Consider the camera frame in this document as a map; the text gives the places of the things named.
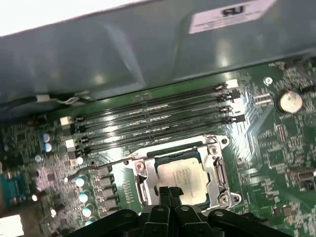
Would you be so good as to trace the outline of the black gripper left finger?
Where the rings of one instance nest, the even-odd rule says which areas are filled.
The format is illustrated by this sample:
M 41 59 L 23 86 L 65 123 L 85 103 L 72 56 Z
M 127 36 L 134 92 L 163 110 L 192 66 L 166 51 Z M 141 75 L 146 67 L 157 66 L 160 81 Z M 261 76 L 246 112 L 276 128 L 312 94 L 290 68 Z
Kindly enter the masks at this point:
M 146 206 L 141 214 L 130 209 L 117 211 L 77 231 L 72 237 L 167 237 L 174 187 L 159 188 L 158 205 Z

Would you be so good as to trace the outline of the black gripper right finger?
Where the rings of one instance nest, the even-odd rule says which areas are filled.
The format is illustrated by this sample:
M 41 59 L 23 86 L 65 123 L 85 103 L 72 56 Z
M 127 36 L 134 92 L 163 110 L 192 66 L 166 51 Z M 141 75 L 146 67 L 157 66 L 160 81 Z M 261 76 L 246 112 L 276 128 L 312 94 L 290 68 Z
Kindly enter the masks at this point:
M 288 237 L 282 231 L 265 225 L 252 214 L 238 215 L 225 209 L 215 209 L 207 216 L 198 209 L 183 205 L 180 196 L 183 191 L 179 187 L 171 187 L 170 194 L 176 198 L 173 205 L 176 220 L 183 237 Z

